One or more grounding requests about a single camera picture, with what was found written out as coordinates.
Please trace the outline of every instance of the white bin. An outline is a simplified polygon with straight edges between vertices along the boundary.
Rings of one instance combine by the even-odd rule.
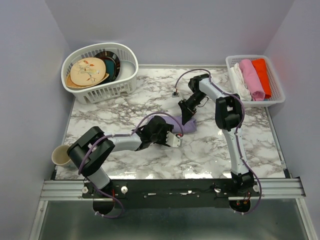
[[[73,64],[80,59],[94,57],[102,51],[111,51],[120,59],[120,72],[115,81],[92,86],[85,89],[73,90],[66,86],[66,78]],[[63,62],[61,80],[65,90],[72,93],[82,103],[97,103],[130,94],[137,88],[137,72],[139,66],[135,54],[130,48],[119,43],[98,43],[83,47],[71,53]]]
[[[245,107],[269,107],[273,104],[283,103],[285,101],[285,94],[281,88],[276,71],[271,64],[269,58],[263,55],[235,55],[228,56],[225,59],[226,66],[228,68],[229,79],[231,83],[232,91],[235,92],[235,81],[233,80],[230,68],[236,63],[240,63],[243,59],[256,60],[264,59],[266,63],[266,70],[269,77],[269,84],[272,92],[272,97],[265,101],[242,101]]]

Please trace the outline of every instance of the marble tabletop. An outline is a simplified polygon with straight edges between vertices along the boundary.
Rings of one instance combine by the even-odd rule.
[[[99,126],[105,132],[129,133],[147,114],[156,111],[181,115],[180,98],[172,92],[177,78],[187,68],[141,68],[137,74],[137,89],[96,104],[81,104],[77,100],[71,113],[65,144],[71,145],[87,130]],[[230,91],[226,68],[208,68],[212,80]],[[178,89],[191,94],[188,81],[203,72],[184,76]],[[102,168],[111,179],[198,179],[230,177],[231,161],[228,145],[215,123],[215,104],[209,100],[194,116],[197,132],[183,137],[182,147],[157,144],[141,151],[113,152]],[[243,144],[249,165],[259,178],[284,178],[285,174],[264,108],[246,108],[242,125]],[[57,168],[56,180],[83,179],[76,169]]]

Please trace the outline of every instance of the pink towel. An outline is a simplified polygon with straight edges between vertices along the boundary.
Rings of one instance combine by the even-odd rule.
[[[263,101],[265,99],[265,91],[261,85],[258,74],[249,59],[243,59],[239,63],[240,69],[243,73],[244,81],[251,93],[254,101]]]

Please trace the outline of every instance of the cup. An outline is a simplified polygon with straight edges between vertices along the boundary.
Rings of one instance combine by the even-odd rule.
[[[72,169],[75,170],[77,167],[72,162],[70,157],[67,154],[69,146],[68,145],[60,145],[55,150],[53,150],[51,155],[52,162],[57,165],[61,166],[63,168]]]

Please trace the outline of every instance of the purple wall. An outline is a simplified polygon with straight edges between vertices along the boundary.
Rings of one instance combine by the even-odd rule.
[[[0,239],[26,240],[71,109],[70,50],[43,0],[2,2],[0,33]]]
[[[140,64],[226,64],[263,54],[294,0],[45,0],[71,50],[129,46]]]
[[[320,1],[296,0],[265,54],[286,101],[270,109],[288,169],[300,176],[320,236]]]

